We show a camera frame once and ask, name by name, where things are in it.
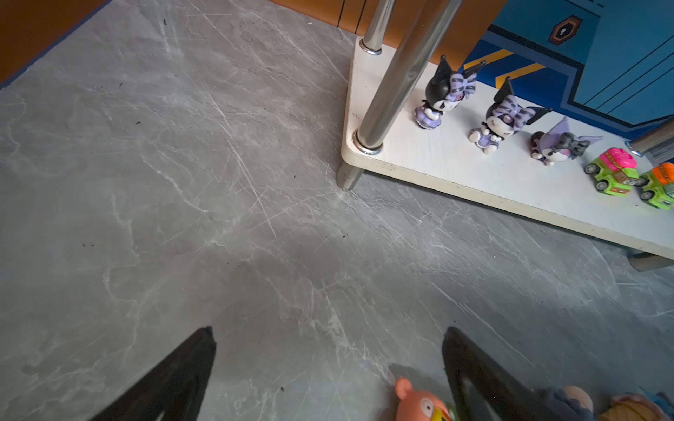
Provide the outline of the green truck orange top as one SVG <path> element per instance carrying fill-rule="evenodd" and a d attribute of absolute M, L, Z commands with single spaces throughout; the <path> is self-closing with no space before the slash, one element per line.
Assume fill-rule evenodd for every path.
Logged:
<path fill-rule="evenodd" d="M 673 170 L 674 165 L 665 162 L 639 175 L 636 186 L 644 203 L 666 211 L 673 208 Z"/>

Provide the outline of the green truck pink top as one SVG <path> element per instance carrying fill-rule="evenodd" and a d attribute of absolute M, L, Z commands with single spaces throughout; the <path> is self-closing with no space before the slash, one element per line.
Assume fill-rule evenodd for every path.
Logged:
<path fill-rule="evenodd" d="M 612 147 L 584 166 L 594 179 L 596 191 L 624 198 L 639 181 L 637 161 L 628 151 Z"/>

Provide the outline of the grey donkey toy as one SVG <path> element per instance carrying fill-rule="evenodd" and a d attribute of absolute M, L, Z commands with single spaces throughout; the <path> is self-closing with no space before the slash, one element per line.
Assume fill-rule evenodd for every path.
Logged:
<path fill-rule="evenodd" d="M 544 389 L 542 400 L 548 408 L 564 420 L 593 421 L 593 400 L 577 386 L 563 389 L 549 387 Z"/>

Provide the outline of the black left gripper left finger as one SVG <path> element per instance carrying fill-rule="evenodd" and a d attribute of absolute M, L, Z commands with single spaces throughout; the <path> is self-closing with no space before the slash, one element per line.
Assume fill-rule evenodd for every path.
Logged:
<path fill-rule="evenodd" d="M 216 349 L 212 328 L 199 328 L 93 419 L 196 420 Z"/>

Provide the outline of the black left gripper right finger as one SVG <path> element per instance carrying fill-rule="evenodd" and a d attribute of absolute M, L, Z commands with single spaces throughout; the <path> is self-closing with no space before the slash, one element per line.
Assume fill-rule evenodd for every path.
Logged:
<path fill-rule="evenodd" d="M 447 329 L 442 357 L 459 419 L 563 419 L 459 328 Z"/>

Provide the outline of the purple eared figure toy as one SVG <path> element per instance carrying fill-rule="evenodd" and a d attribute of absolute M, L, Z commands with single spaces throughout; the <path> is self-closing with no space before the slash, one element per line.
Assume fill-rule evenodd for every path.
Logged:
<path fill-rule="evenodd" d="M 530 156 L 546 166 L 553 166 L 582 157 L 588 147 L 601 140 L 602 136 L 575 135 L 570 129 L 570 119 L 564 117 L 546 133 L 532 134 Z"/>

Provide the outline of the pink pig toy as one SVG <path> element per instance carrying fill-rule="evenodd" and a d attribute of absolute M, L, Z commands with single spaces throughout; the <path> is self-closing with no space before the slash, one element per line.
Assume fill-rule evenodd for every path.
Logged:
<path fill-rule="evenodd" d="M 456 415 L 433 393 L 414 389 L 404 377 L 396 380 L 395 392 L 399 399 L 396 421 L 454 421 Z"/>

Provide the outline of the black purple kuromi figure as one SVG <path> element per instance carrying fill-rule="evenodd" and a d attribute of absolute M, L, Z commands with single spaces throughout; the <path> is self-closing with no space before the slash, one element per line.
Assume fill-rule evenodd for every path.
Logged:
<path fill-rule="evenodd" d="M 476 93 L 477 74 L 486 64 L 486 61 L 481 61 L 463 71 L 454 71 L 446 55 L 442 55 L 434 76 L 426 85 L 422 105 L 414 111 L 416 124 L 425 130 L 440 126 L 446 112 L 456 109 Z"/>

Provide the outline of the blue small toy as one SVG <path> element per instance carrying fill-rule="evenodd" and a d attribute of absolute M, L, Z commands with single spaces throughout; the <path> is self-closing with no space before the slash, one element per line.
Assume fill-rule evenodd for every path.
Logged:
<path fill-rule="evenodd" d="M 662 391 L 614 396 L 610 408 L 598 415 L 599 421 L 672 421 L 673 400 Z"/>

